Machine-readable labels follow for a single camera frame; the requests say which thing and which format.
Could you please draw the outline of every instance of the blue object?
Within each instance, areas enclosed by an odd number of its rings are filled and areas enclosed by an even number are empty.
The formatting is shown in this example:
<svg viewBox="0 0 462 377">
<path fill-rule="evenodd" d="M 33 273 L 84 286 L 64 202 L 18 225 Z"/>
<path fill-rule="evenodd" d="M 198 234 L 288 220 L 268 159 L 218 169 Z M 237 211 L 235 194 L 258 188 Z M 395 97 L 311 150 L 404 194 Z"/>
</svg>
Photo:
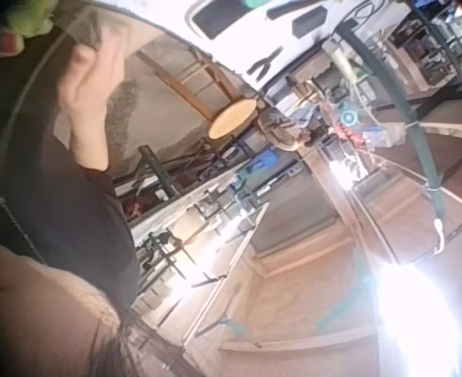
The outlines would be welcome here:
<svg viewBox="0 0 462 377">
<path fill-rule="evenodd" d="M 347 127 L 356 126 L 358 120 L 358 106 L 351 102 L 343 102 L 339 106 L 339 120 Z"/>
<path fill-rule="evenodd" d="M 414 0 L 414 6 L 416 8 L 421 8 L 422 6 L 426 6 L 432 2 L 438 2 L 438 0 Z"/>
</svg>

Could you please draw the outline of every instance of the wooden board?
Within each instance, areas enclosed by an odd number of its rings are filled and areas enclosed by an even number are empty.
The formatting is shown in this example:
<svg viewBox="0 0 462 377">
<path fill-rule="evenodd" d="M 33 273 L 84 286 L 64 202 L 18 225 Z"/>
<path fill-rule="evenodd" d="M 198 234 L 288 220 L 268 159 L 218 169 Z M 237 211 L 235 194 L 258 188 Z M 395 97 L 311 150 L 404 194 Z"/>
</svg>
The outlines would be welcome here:
<svg viewBox="0 0 462 377">
<path fill-rule="evenodd" d="M 437 134 L 427 134 L 426 137 L 439 173 L 449 169 L 462 158 L 461 138 Z M 417 178 L 425 179 L 420 161 L 416 157 L 416 150 L 409 139 L 403 145 L 377 148 L 374 154 Z M 462 167 L 442 186 L 442 191 L 462 203 Z"/>
</svg>

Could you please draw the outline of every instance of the green strap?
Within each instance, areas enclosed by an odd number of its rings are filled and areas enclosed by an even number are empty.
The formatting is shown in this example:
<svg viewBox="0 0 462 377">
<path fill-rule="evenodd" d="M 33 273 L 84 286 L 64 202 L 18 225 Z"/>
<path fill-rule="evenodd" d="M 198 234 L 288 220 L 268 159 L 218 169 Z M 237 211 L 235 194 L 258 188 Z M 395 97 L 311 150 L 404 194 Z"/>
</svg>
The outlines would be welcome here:
<svg viewBox="0 0 462 377">
<path fill-rule="evenodd" d="M 395 102 L 406 122 L 407 133 L 411 137 L 412 144 L 420 160 L 423 173 L 427 179 L 427 190 L 431 194 L 432 204 L 437 218 L 445 216 L 444 202 L 440 191 L 441 178 L 435 167 L 434 157 L 428 147 L 425 130 L 421 127 L 416 111 L 407 101 L 407 97 L 397 78 L 391 74 L 384 63 L 361 41 L 345 24 L 340 24 L 335 30 L 343 40 L 361 57 L 364 64 L 374 72 L 375 77 L 381 82 L 385 90 Z"/>
</svg>

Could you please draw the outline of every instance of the hanging tool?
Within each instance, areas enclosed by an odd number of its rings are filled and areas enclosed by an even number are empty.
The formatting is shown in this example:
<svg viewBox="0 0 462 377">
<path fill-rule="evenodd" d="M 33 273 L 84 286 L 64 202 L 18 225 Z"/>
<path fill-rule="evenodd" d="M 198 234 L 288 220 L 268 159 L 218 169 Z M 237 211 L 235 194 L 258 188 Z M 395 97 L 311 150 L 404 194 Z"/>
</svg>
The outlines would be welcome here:
<svg viewBox="0 0 462 377">
<path fill-rule="evenodd" d="M 297 39 L 301 39 L 325 24 L 326 20 L 327 9 L 323 6 L 318 6 L 292 21 L 292 35 Z"/>
<path fill-rule="evenodd" d="M 273 62 L 273 60 L 275 60 L 278 55 L 281 54 L 281 52 L 284 50 L 283 47 L 278 47 L 277 49 L 275 49 L 273 51 L 273 53 L 271 55 L 269 55 L 268 57 L 265 57 L 264 59 L 261 59 L 261 60 L 258 60 L 256 61 L 247 71 L 247 75 L 253 75 L 255 73 L 255 71 L 257 71 L 258 69 L 260 69 L 262 67 L 262 70 L 261 72 L 259 73 L 259 75 L 257 76 L 257 81 L 260 81 L 261 79 L 264 78 L 264 76 L 266 76 L 266 74 L 268 73 L 268 71 L 270 70 L 271 68 L 271 63 Z"/>
<path fill-rule="evenodd" d="M 286 14 L 295 12 L 296 10 L 300 10 L 306 8 L 311 5 L 315 5 L 321 0 L 299 0 L 296 2 L 288 2 L 287 4 L 279 5 L 274 8 L 268 9 L 266 12 L 266 16 L 270 20 L 276 20 Z"/>
</svg>

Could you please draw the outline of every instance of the person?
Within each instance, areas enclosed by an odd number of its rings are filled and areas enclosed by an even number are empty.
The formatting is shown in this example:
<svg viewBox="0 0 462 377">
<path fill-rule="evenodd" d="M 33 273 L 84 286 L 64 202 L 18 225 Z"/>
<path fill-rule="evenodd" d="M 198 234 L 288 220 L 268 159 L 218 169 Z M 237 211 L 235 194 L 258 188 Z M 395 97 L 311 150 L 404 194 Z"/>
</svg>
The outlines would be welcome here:
<svg viewBox="0 0 462 377">
<path fill-rule="evenodd" d="M 43 104 L 57 97 L 69 151 L 28 110 L 16 121 L 0 183 L 0 375 L 145 375 L 132 334 L 147 338 L 143 354 L 173 361 L 175 375 L 201 375 L 130 310 L 140 266 L 105 138 L 124 48 L 103 27 L 96 49 L 73 48 L 57 90 L 39 80 L 28 94 L 37 113 L 51 113 Z"/>
</svg>

